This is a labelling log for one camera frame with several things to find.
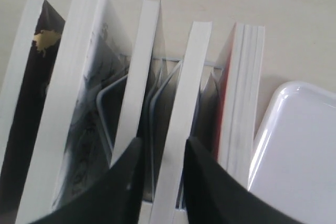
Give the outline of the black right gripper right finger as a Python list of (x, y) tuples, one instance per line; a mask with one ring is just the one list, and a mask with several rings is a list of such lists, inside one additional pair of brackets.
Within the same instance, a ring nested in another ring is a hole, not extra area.
[(246, 189), (203, 144), (187, 140), (184, 192), (189, 223), (327, 223), (328, 180), (301, 161), (265, 155)]

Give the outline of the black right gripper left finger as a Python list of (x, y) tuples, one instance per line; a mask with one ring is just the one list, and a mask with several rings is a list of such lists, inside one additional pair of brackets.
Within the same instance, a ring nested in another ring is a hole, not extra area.
[(144, 144), (135, 137), (94, 185), (34, 223), (138, 223), (144, 186)]

